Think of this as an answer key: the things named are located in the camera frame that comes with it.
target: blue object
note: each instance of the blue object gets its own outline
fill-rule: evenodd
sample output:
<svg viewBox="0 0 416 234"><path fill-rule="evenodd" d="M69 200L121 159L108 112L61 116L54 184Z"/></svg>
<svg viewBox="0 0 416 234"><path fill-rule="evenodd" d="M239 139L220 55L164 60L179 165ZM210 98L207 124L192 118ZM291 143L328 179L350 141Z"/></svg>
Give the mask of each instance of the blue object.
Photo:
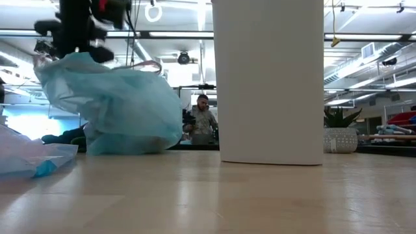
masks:
<svg viewBox="0 0 416 234"><path fill-rule="evenodd" d="M49 102L88 121L87 154L157 153L182 137L181 100L151 72L112 70L88 53L35 69Z"/></svg>

